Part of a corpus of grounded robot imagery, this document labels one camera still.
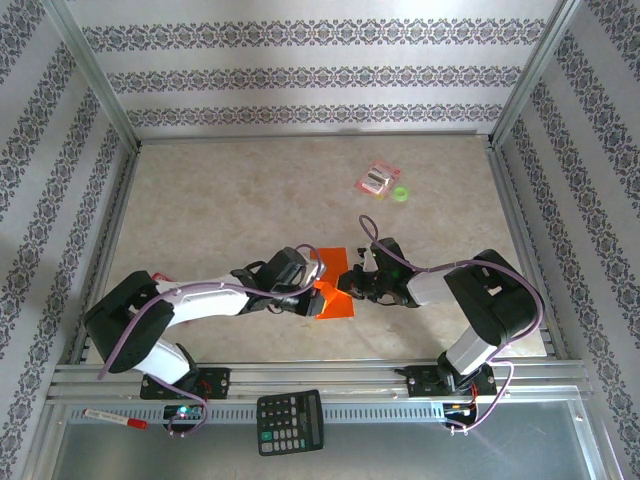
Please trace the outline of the orange paper sheet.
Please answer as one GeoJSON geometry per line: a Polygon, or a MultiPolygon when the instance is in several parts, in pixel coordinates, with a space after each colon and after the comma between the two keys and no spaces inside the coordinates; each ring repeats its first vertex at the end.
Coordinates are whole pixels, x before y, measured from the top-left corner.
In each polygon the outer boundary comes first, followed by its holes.
{"type": "Polygon", "coordinates": [[[338,278],[348,271],[347,251],[344,247],[320,248],[319,254],[311,252],[311,258],[320,257],[325,266],[324,273],[314,282],[314,287],[324,294],[327,306],[318,320],[352,318],[354,316],[353,298],[336,288],[338,278]]]}

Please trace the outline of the sheet metal tray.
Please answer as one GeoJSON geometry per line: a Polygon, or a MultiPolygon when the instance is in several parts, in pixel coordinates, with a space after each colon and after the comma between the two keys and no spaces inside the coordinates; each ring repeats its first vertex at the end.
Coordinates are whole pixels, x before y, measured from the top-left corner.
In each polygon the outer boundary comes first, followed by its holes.
{"type": "Polygon", "coordinates": [[[469,434],[325,423],[322,450],[273,457],[259,454],[253,424],[173,440],[161,424],[72,424],[72,407],[44,415],[20,480],[623,480],[580,400],[504,403],[469,434]]]}

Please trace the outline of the red blister pack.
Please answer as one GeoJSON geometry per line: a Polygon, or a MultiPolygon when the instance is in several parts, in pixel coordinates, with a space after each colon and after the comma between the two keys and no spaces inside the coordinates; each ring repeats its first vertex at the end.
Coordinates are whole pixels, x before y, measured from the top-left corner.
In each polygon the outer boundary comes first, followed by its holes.
{"type": "Polygon", "coordinates": [[[354,187],[377,199],[383,199],[400,178],[402,170],[382,160],[375,160],[355,182],[354,187]]]}

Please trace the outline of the black calculator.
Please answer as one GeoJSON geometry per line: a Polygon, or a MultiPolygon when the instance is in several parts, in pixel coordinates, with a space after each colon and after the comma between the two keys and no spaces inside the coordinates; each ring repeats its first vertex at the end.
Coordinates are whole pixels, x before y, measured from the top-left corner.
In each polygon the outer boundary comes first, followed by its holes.
{"type": "Polygon", "coordinates": [[[273,457],[322,450],[324,415],[318,390],[262,396],[256,402],[258,452],[273,457]]]}

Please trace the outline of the white marker with red cap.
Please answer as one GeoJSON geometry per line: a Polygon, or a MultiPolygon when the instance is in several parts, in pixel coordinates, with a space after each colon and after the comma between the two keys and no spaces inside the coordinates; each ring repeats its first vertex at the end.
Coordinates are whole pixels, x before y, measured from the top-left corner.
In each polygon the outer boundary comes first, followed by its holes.
{"type": "Polygon", "coordinates": [[[124,425],[139,430],[146,430],[148,428],[148,423],[145,420],[140,420],[112,412],[85,408],[82,411],[82,414],[84,417],[89,419],[124,425]]]}

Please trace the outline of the aluminium profile frame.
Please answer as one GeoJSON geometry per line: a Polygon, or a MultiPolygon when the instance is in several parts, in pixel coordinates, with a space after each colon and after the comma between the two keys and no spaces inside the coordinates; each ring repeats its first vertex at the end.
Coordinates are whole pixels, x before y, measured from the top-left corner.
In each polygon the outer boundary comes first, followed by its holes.
{"type": "MultiPolygon", "coordinates": [[[[506,169],[501,164],[501,154],[495,148],[504,141],[516,114],[524,106],[526,94],[533,87],[535,75],[548,65],[551,51],[560,40],[561,31],[569,26],[581,2],[582,0],[557,0],[541,40],[527,60],[522,79],[517,82],[496,127],[485,143],[489,166],[502,209],[507,216],[518,259],[535,286],[541,284],[541,273],[532,259],[532,243],[523,234],[523,217],[515,210],[515,191],[507,184],[506,169]]],[[[89,299],[95,301],[101,296],[106,284],[143,143],[135,136],[123,108],[117,105],[113,89],[108,86],[106,75],[99,67],[65,0],[42,0],[42,3],[63,39],[69,44],[109,117],[131,145],[129,163],[122,169],[123,184],[113,190],[111,204],[114,210],[105,217],[102,226],[105,237],[100,241],[93,259],[96,280],[88,286],[87,291],[89,299]]],[[[565,359],[559,345],[560,333],[556,321],[548,318],[544,331],[546,356],[503,359],[495,367],[497,383],[505,391],[504,400],[530,403],[590,399],[593,389],[585,366],[580,360],[565,359]]],[[[117,375],[101,375],[96,365],[79,362],[83,347],[84,342],[78,340],[73,347],[73,363],[56,367],[46,396],[47,404],[80,406],[141,403],[139,390],[145,383],[141,373],[128,371],[117,375]]],[[[225,386],[226,400],[230,404],[245,404],[262,395],[316,388],[327,403],[408,403],[413,399],[409,394],[413,383],[397,372],[408,363],[401,359],[231,363],[228,366],[231,381],[225,386]]]]}

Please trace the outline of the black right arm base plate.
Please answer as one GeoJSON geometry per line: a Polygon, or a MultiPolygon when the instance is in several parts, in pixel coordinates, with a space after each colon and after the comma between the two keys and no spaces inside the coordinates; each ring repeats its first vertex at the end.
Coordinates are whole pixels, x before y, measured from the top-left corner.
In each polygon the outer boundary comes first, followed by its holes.
{"type": "Polygon", "coordinates": [[[414,397],[453,397],[495,395],[497,386],[493,369],[483,365],[475,372],[447,383],[436,365],[410,365],[395,372],[405,377],[408,395],[414,397]]]}

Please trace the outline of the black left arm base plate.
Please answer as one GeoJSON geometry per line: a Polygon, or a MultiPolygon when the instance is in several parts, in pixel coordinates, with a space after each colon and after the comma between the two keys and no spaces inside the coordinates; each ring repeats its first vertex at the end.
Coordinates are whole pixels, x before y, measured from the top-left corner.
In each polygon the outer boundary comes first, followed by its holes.
{"type": "Polygon", "coordinates": [[[143,400],[190,399],[192,396],[203,400],[224,400],[230,386],[230,374],[228,368],[195,368],[171,388],[144,375],[139,396],[143,400]]]}

